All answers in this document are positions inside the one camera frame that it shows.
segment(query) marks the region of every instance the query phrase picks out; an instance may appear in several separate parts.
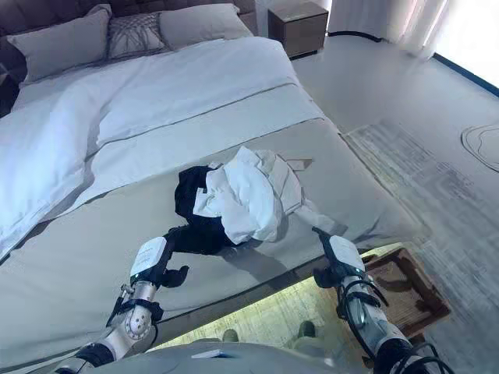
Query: gray pillow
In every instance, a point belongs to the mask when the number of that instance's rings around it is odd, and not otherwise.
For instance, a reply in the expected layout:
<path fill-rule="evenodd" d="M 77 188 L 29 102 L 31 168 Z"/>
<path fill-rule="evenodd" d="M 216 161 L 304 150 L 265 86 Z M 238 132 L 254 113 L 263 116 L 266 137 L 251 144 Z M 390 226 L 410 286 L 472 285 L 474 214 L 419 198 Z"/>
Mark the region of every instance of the gray pillow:
<path fill-rule="evenodd" d="M 201 41 L 253 36 L 237 16 L 238 11 L 233 4 L 211 4 L 162 12 L 161 34 L 172 49 Z"/>
<path fill-rule="evenodd" d="M 25 82 L 105 58 L 110 17 L 109 5 L 97 5 L 82 18 L 7 37 L 26 57 Z"/>
<path fill-rule="evenodd" d="M 109 22 L 109 58 L 142 55 L 165 47 L 161 41 L 159 13 L 113 18 Z"/>

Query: floor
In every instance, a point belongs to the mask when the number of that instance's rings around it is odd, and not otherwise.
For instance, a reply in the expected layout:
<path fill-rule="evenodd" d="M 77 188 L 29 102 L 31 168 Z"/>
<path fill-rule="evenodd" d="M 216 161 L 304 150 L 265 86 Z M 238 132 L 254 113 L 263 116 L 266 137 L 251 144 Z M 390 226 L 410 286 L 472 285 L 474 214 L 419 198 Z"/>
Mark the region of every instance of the floor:
<path fill-rule="evenodd" d="M 293 65 L 353 151 L 426 224 L 410 249 L 452 310 L 426 338 L 456 373 L 495 372 L 499 174 L 467 153 L 459 137 L 499 120 L 499 99 L 439 62 L 421 63 L 359 37 L 326 38 L 321 53 Z M 304 319 L 320 326 L 336 362 L 363 371 L 334 297 L 311 279 L 167 345 L 235 328 L 243 341 L 287 346 Z"/>

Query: black cable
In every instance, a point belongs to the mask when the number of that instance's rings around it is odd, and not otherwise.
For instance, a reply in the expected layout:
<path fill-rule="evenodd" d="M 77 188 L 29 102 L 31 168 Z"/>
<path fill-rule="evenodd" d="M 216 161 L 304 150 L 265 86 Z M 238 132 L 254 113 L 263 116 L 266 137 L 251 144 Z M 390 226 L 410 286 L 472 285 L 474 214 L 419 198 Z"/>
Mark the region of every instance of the black cable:
<path fill-rule="evenodd" d="M 499 163 L 488 161 L 487 157 L 485 157 L 482 154 L 481 149 L 483 146 L 483 137 L 484 137 L 485 133 L 491 132 L 491 131 L 497 131 L 498 129 L 499 129 L 499 127 L 497 126 L 497 123 L 495 122 L 495 123 L 492 123 L 491 125 L 469 127 L 461 133 L 461 144 L 464 146 L 464 148 L 468 152 L 470 152 L 478 161 L 480 161 L 486 167 L 488 167 L 489 169 L 494 170 L 494 171 L 499 171 L 499 169 L 496 166 L 493 166 L 493 164 L 499 164 Z M 476 137 L 478 139 L 478 141 L 480 142 L 478 148 L 473 147 L 472 144 L 468 141 L 468 137 L 470 136 L 470 134 L 472 132 L 473 133 L 478 132 L 478 136 Z"/>
<path fill-rule="evenodd" d="M 421 344 L 418 344 L 416 345 L 415 347 L 413 347 L 408 353 L 407 355 L 400 361 L 400 363 L 398 364 L 398 367 L 397 367 L 397 370 L 395 370 L 395 374 L 409 374 L 411 372 L 414 372 L 417 368 L 420 368 L 421 366 L 425 365 L 426 363 L 429 363 L 429 362 L 421 362 L 422 358 L 413 362 L 411 365 L 409 365 L 407 368 L 404 369 L 405 367 L 405 364 L 407 364 L 407 361 L 412 357 L 412 356 L 415 356 L 417 355 L 417 352 L 420 351 L 421 349 L 425 348 L 425 347 L 430 347 L 431 348 L 431 351 L 432 353 L 434 354 L 433 357 L 425 357 L 425 358 L 432 358 L 433 361 L 431 362 L 436 362 L 438 364 L 438 368 L 440 369 L 440 373 L 441 374 L 444 374 L 444 370 L 446 370 L 448 373 L 451 373 L 453 374 L 453 371 L 451 370 L 451 368 L 449 368 L 449 366 L 447 364 L 445 364 L 445 362 L 441 361 L 440 360 L 440 357 L 438 356 L 438 353 L 437 353 L 437 349 L 435 348 L 435 346 L 431 343 L 421 343 Z"/>
<path fill-rule="evenodd" d="M 154 331 L 154 339 L 153 339 L 153 341 L 151 341 L 151 343 L 149 344 L 149 348 L 148 348 L 146 351 L 149 351 L 149 350 L 150 350 L 150 349 L 154 346 L 154 343 L 156 343 L 156 339 L 157 339 L 157 336 L 158 336 L 158 334 L 159 334 L 159 329 L 158 329 L 158 327 L 157 327 L 157 324 L 156 324 L 156 323 L 153 323 L 153 325 L 152 325 L 152 326 L 153 326 L 153 327 L 154 327 L 154 329 L 155 329 L 155 331 Z"/>
<path fill-rule="evenodd" d="M 357 341 L 359 344 L 362 346 L 363 350 L 369 355 L 369 357 L 373 360 L 376 361 L 376 355 L 374 352 L 370 350 L 370 348 L 367 346 L 366 342 L 362 337 L 360 336 L 359 329 L 353 322 L 353 317 L 352 317 L 352 311 L 350 310 L 350 303 L 348 302 L 347 296 L 349 291 L 352 289 L 352 287 L 356 286 L 357 284 L 365 284 L 368 287 L 371 287 L 374 291 L 374 293 L 383 301 L 383 303 L 388 306 L 388 302 L 386 298 L 381 294 L 380 290 L 377 289 L 377 287 L 372 283 L 368 282 L 367 280 L 354 280 L 351 284 L 349 284 L 345 290 L 342 292 L 342 299 L 338 303 L 338 307 L 340 311 L 345 311 L 346 313 L 346 322 L 350 326 L 350 330 L 352 330 L 353 335 L 356 337 Z"/>
<path fill-rule="evenodd" d="M 438 357 L 423 357 L 420 358 L 417 361 L 414 361 L 411 365 L 409 365 L 407 368 L 404 369 L 402 372 L 403 374 L 413 374 L 417 369 L 421 369 L 424 365 L 430 364 L 431 362 L 436 362 L 438 366 L 445 371 L 447 371 L 448 374 L 454 374 L 454 371 L 447 365 L 445 362 L 440 360 Z"/>
<path fill-rule="evenodd" d="M 112 319 L 115 318 L 116 314 L 119 312 L 119 309 L 121 308 L 122 303 L 123 303 L 123 298 L 121 296 L 119 296 L 116 299 L 115 306 L 112 309 L 112 312 L 111 312 L 111 315 L 108 318 L 108 321 L 106 322 L 106 327 L 110 327 Z"/>

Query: white duvet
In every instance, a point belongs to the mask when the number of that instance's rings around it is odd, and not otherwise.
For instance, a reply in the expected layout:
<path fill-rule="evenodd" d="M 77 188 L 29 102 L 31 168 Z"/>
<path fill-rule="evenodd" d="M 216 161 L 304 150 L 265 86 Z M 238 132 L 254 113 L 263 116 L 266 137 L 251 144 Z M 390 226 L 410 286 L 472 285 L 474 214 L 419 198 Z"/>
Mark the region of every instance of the white duvet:
<path fill-rule="evenodd" d="M 281 45 L 259 37 L 198 44 L 57 79 L 67 81 L 64 90 L 18 105 L 0 120 L 0 259 L 81 188 L 86 161 L 106 144 L 182 126 L 182 120 L 276 87 L 299 86 Z"/>

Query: headboard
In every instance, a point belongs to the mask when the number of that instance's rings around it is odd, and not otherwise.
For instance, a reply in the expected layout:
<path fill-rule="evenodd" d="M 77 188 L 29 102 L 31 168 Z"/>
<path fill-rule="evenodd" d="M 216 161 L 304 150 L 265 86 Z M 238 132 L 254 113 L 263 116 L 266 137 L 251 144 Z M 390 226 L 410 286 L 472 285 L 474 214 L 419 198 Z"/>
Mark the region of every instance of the headboard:
<path fill-rule="evenodd" d="M 4 36 L 68 22 L 96 4 L 109 3 L 114 16 L 129 16 L 226 2 L 240 9 L 239 17 L 257 35 L 255 0 L 0 0 L 0 62 L 20 82 L 26 75 L 26 62 Z"/>

